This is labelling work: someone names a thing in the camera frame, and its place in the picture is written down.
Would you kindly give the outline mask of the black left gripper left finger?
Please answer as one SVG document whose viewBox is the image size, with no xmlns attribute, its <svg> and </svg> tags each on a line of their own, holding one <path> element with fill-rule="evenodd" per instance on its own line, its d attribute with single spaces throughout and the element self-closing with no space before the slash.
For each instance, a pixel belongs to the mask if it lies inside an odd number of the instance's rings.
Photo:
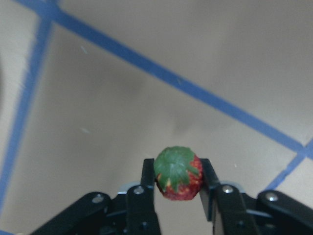
<svg viewBox="0 0 313 235">
<path fill-rule="evenodd" d="M 159 235 L 154 207 L 154 159 L 145 159 L 141 181 L 115 198 L 90 192 L 35 229 L 34 235 Z"/>
</svg>

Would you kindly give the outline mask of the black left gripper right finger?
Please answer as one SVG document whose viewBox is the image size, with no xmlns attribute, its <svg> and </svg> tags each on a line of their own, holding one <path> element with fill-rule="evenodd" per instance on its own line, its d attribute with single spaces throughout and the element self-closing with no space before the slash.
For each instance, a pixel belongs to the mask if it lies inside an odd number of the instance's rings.
<svg viewBox="0 0 313 235">
<path fill-rule="evenodd" d="M 276 190 L 256 198 L 239 186 L 221 182 L 208 159 L 201 159 L 200 199 L 215 235 L 311 235 L 313 210 Z"/>
</svg>

